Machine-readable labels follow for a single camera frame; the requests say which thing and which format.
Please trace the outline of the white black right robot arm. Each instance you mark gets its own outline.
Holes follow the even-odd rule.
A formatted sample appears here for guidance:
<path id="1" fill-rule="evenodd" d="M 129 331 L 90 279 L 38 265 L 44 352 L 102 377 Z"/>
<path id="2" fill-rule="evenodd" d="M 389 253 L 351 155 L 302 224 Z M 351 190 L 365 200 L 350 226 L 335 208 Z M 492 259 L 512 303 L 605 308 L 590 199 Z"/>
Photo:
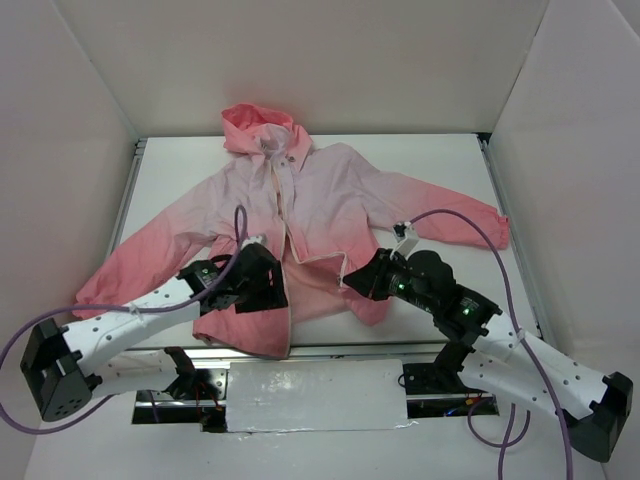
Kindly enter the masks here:
<path id="1" fill-rule="evenodd" d="M 601 463 L 610 460 L 632 407 L 633 383 L 571 359 L 526 330 L 480 293 L 456 282 L 432 251 L 403 258 L 380 249 L 345 276 L 358 294 L 391 297 L 432 315 L 448 341 L 431 364 L 404 368 L 411 395 L 428 391 L 484 391 L 566 422 L 570 446 Z"/>

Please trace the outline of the pink hooded zip jacket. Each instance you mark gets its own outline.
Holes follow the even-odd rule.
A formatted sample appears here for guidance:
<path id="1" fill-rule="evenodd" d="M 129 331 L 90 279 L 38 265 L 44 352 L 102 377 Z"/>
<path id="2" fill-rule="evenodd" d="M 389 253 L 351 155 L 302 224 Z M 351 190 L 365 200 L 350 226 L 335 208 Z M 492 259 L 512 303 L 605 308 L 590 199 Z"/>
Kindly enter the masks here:
<path id="1" fill-rule="evenodd" d="M 509 221 L 465 194 L 371 165 L 354 148 L 316 148 L 286 113 L 238 104 L 222 114 L 231 160 L 122 242 L 77 293 L 80 317 L 102 304 L 123 305 L 165 283 L 201 251 L 235 248 L 234 211 L 243 206 L 250 234 L 262 234 L 281 261 L 288 306 L 208 313 L 196 338 L 283 358 L 297 322 L 344 311 L 362 323 L 382 322 L 387 302 L 368 300 L 342 284 L 378 249 L 375 231 L 416 221 L 425 239 L 506 248 Z"/>

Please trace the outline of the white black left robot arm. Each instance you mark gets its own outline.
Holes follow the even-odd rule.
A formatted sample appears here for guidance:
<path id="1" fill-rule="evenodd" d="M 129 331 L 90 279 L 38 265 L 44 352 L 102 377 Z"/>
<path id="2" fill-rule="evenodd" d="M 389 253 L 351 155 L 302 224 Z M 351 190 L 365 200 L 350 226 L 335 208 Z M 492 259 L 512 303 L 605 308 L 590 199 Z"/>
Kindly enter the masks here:
<path id="1" fill-rule="evenodd" d="M 182 399 L 215 384 L 181 347 L 135 345 L 212 311 L 276 310 L 288 304 L 281 263 L 246 242 L 232 255 L 198 260 L 150 293 L 65 326 L 48 317 L 33 327 L 21 370 L 45 422 L 61 421 L 98 397 L 151 390 Z"/>

